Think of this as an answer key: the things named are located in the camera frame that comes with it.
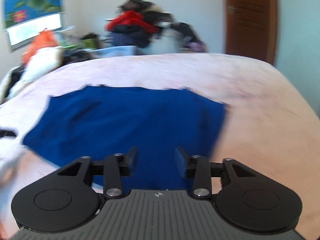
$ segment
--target mattress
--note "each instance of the mattress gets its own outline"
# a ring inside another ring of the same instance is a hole
[[[234,158],[293,189],[302,199],[297,231],[306,239],[320,235],[320,121],[295,88],[271,65],[221,54],[166,54],[103,58],[59,68],[0,106],[0,126],[19,133],[34,127],[50,96],[85,85],[189,88],[229,104],[228,117],[212,161]],[[57,167],[26,151],[1,183],[1,235],[17,230],[10,210],[13,196]],[[212,179],[213,189],[219,182]]]

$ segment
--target roller shade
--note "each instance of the roller shade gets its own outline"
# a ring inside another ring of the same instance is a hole
[[[60,0],[3,0],[4,28],[61,12]]]

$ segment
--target orange bag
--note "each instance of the orange bag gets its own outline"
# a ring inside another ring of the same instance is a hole
[[[44,29],[36,36],[31,42],[29,48],[21,56],[21,61],[24,66],[26,66],[30,58],[36,54],[38,49],[47,48],[47,47],[56,47],[58,43],[54,37],[53,31]]]

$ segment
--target red flower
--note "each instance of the red flower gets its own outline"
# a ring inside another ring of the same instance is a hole
[[[23,22],[23,20],[26,18],[26,10],[20,10],[16,11],[13,15],[13,21],[20,23]]]

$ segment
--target red clothing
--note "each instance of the red clothing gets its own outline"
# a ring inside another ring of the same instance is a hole
[[[137,25],[147,33],[156,33],[158,28],[142,20],[143,16],[135,11],[125,11],[123,14],[104,26],[105,31],[112,31],[117,25]]]

